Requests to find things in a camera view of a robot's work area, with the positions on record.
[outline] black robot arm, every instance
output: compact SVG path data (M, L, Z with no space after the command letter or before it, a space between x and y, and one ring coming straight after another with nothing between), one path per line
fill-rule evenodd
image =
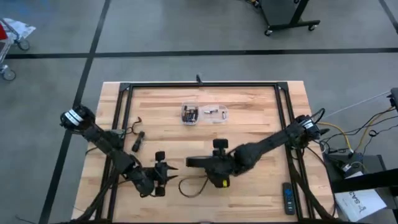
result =
M130 180L140 193L141 197L152 195L165 195L164 186L167 181L176 177L167 177L170 167L166 162L164 152L155 155L157 163L154 167L142 167L139 160L132 154L123 151L123 141L126 133L118 130L104 131L95 124L95 116L85 106L76 106L61 114L61 126L72 133L82 135L87 141L92 142L99 150L111 158L115 171L122 174L126 180Z
M215 139L212 156L194 156L186 159L188 167L204 168L215 187L229 187L229 176L241 175L252 169L261 156L283 144L303 148L319 139L321 131L309 116L299 116L285 129L257 143L247 143L225 153L228 140Z

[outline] cart wheel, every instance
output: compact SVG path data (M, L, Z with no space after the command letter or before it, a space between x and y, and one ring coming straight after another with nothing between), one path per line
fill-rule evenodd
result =
M264 35L266 35L267 37L269 37L269 36L271 36L271 34L272 34L272 30L266 30L265 32L264 32Z
M17 42L18 48L20 48L23 51L27 51L30 49L30 43L26 39L22 39L21 41Z
M13 81L15 79L15 77L17 77L16 73L11 69L7 69L6 71L3 71L3 73L1 75L2 75L2 78L7 81Z
M309 31L313 31L313 30L315 30L315 28L317 28L317 26L318 26L318 25L310 25L310 26L308 27L308 30L309 30Z

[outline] remote control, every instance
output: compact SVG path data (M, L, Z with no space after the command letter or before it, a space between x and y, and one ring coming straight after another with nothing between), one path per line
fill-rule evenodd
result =
M282 190L284 195L285 213L286 215L294 215L294 196L291 183L283 183Z

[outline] red object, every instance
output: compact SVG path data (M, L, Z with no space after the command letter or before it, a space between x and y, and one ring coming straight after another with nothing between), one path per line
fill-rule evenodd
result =
M8 36L6 34L6 31L4 30L4 28L2 27L2 25L0 23L0 40L5 40L7 38L8 38Z

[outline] wooden tabletop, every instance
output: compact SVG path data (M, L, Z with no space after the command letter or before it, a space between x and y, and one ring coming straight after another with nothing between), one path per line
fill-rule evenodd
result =
M303 82L288 82L295 116L311 114ZM118 97L119 83L104 83L96 112L96 123L110 129ZM180 122L181 104L195 100L200 105L225 105L229 118L223 124L199 121L196 126ZM121 120L124 108L121 109ZM212 140L226 138L229 150L256 142L281 130L274 89L271 87L200 87L200 88L135 88L129 115L129 125L142 118L136 131L145 131L146 138L136 153L143 166L154 165L157 151L165 151L166 161L178 170L178 175L166 186L165 197L140 198L132 183L118 189L114 222L293 222L297 217L286 215L282 198L282 183L290 182L284 147L264 154L256 166L239 177L231 177L231 186L216 189L208 183L196 198L186 198L178 191L178 182L185 177L201 176L203 169L185 167L188 156L210 155ZM131 153L136 136L126 137L125 151ZM321 156L319 146L310 145ZM105 155L91 151L85 160L76 196L73 218L94 199L101 184ZM308 181L313 194L327 211L333 210L333 197L325 168L310 152L304 155ZM195 193L204 179L188 180L182 185L186 194ZM107 194L104 213L107 211ZM303 214L307 217L301 192Z

